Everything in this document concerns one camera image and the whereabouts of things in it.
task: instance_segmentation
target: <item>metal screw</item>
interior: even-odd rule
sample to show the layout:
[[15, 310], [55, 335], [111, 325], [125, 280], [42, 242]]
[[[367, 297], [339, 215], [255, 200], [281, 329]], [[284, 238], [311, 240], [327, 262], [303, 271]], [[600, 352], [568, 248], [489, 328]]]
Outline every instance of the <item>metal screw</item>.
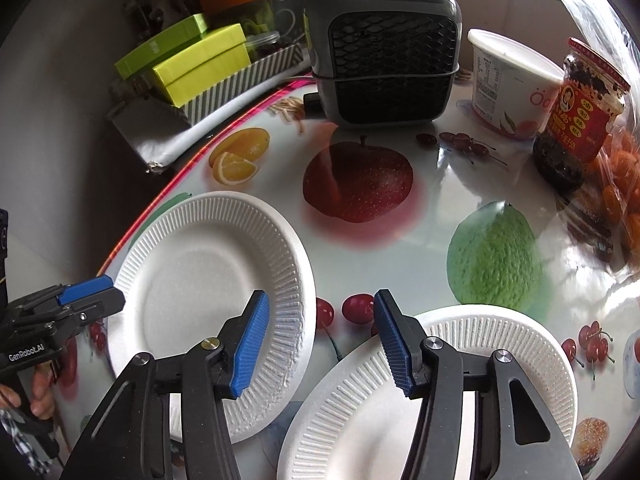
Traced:
[[495, 351], [495, 358], [498, 359], [498, 361], [500, 361], [501, 363], [510, 363], [513, 360], [511, 352], [503, 349]]
[[202, 346], [205, 350], [215, 350], [220, 346], [220, 339], [218, 339], [217, 337], [207, 337], [206, 339], [202, 340], [200, 346]]
[[149, 359], [151, 359], [151, 355], [146, 352], [140, 352], [139, 354], [135, 354], [133, 356], [131, 362], [136, 366], [143, 366], [149, 362]]
[[442, 342], [442, 339], [434, 335], [430, 335], [427, 339], [425, 339], [424, 344], [426, 345], [427, 348], [430, 348], [431, 350], [440, 350], [444, 345], [444, 343]]

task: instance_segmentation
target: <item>striped box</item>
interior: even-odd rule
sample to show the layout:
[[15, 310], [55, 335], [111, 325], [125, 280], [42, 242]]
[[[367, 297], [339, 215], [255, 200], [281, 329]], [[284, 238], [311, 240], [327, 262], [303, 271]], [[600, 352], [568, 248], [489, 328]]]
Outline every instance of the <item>striped box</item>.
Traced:
[[287, 68], [296, 66], [302, 60], [303, 54], [300, 46], [298, 44], [291, 45], [227, 77], [180, 108], [172, 107], [172, 109], [182, 120], [195, 126], [206, 116], [243, 92], [267, 81]]

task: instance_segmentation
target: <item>white tub lid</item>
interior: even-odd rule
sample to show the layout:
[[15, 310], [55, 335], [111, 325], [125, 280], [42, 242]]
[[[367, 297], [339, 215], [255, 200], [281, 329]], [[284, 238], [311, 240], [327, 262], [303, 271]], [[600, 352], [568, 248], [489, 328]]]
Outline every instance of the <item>white tub lid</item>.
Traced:
[[511, 63], [523, 70], [535, 72], [550, 81], [560, 84], [564, 77], [564, 71], [549, 58], [500, 34], [472, 28], [468, 34], [469, 41], [476, 47]]

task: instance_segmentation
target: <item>green box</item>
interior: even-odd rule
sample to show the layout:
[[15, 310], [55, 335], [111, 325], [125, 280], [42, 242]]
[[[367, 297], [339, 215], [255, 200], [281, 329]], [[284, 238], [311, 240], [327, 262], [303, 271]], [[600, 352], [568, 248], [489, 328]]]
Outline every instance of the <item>green box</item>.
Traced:
[[209, 59], [168, 85], [164, 85], [158, 80], [156, 72], [151, 71], [150, 73], [156, 88], [175, 107], [180, 107], [250, 64], [246, 47], [242, 43]]
[[206, 30], [204, 15], [194, 14], [137, 46], [116, 63], [116, 70], [128, 79], [197, 42]]
[[152, 80], [167, 86], [209, 59], [244, 43], [244, 32], [239, 23], [208, 32], [197, 43], [155, 65]]

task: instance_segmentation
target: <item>white plastic tub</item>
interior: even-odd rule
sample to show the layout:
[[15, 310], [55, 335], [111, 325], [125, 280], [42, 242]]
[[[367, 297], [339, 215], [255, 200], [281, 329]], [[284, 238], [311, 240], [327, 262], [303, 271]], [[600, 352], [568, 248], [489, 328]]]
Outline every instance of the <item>white plastic tub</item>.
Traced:
[[563, 70], [517, 41], [473, 28], [476, 114], [496, 132], [517, 140], [535, 137], [558, 97]]

